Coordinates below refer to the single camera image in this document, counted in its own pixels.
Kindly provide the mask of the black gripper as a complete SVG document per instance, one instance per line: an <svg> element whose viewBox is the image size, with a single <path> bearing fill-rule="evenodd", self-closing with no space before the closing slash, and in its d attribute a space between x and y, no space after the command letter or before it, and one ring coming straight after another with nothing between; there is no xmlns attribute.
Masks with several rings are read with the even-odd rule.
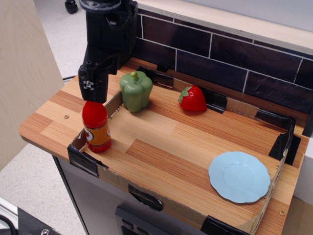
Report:
<svg viewBox="0 0 313 235"><path fill-rule="evenodd" d="M86 11L87 48L78 70L83 100L107 101L108 74L116 75L119 57L135 44L138 3L135 0L81 0Z"/></svg>

